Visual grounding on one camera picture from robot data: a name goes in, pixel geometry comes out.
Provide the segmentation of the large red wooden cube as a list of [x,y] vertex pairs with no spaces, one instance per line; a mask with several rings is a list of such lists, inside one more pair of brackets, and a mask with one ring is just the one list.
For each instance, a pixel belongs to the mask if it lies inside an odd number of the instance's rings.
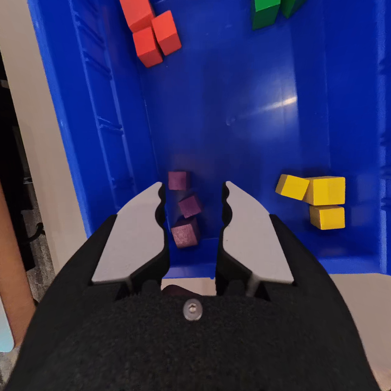
[[120,0],[120,5],[132,33],[152,27],[155,13],[149,0]]

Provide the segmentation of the large purple wooden cube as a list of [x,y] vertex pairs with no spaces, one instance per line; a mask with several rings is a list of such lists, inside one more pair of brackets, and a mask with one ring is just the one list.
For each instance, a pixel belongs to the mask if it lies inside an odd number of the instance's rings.
[[175,245],[179,249],[194,247],[199,244],[201,234],[195,216],[177,221],[170,230]]

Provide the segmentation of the blue plastic bin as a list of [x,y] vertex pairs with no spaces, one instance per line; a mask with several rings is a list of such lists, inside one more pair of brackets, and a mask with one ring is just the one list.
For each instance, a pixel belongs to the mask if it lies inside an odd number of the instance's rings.
[[[251,1],[152,1],[182,42],[146,68],[119,1],[28,1],[86,236],[157,181],[168,278],[212,277],[222,183],[276,214],[330,274],[390,275],[390,1],[306,1],[253,31]],[[187,191],[169,171],[191,173]],[[281,174],[345,177],[345,228],[275,192]],[[196,193],[199,244],[179,249]]]

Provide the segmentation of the large green wooden cube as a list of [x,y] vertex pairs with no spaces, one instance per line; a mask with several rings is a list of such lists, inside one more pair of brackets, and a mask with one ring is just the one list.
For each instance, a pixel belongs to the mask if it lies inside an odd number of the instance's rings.
[[261,29],[274,24],[280,8],[280,3],[280,0],[252,0],[252,30]]

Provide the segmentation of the small green wooden cube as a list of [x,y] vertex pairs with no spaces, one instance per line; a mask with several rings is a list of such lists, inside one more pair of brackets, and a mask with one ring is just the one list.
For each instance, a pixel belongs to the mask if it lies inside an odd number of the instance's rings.
[[306,0],[281,0],[280,10],[285,18],[290,18],[300,7],[306,2]]

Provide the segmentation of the wooden table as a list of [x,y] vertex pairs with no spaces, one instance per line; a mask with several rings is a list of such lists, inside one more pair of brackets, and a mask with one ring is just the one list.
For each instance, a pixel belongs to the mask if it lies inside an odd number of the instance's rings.
[[16,235],[0,188],[1,352],[20,346],[36,310]]

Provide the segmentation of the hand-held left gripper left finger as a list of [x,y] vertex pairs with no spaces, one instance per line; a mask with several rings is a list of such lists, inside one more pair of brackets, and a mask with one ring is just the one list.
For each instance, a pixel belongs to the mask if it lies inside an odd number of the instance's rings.
[[170,268],[165,222],[165,186],[156,182],[117,213],[91,282],[124,282],[137,293],[144,282],[161,285]]

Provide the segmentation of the yellow wooden cube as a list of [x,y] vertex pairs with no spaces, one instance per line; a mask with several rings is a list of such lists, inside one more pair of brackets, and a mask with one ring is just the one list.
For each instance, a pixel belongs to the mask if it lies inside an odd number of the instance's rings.
[[303,201],[313,206],[329,206],[345,204],[345,177],[321,176],[306,178],[309,186]]
[[345,228],[345,208],[338,205],[309,206],[310,223],[320,230]]
[[275,192],[281,196],[302,201],[310,185],[310,180],[289,174],[281,174]]

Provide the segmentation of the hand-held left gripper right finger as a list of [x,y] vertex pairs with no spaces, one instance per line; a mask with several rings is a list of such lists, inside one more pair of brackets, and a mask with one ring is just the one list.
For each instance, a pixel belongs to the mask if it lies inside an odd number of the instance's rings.
[[231,181],[222,185],[222,222],[216,262],[216,293],[241,281],[245,295],[262,283],[292,285],[292,275],[267,209]]

